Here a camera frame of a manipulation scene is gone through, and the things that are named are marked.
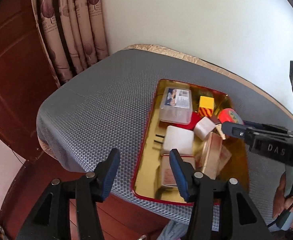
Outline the person right hand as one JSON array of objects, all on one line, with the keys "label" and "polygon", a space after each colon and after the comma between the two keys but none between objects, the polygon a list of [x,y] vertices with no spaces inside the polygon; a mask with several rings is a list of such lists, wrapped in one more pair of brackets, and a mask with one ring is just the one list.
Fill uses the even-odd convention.
[{"label": "person right hand", "polygon": [[293,203],[293,196],[287,199],[285,199],[284,197],[285,183],[286,174],[283,173],[274,196],[273,218],[277,218],[285,209],[288,209]]}]

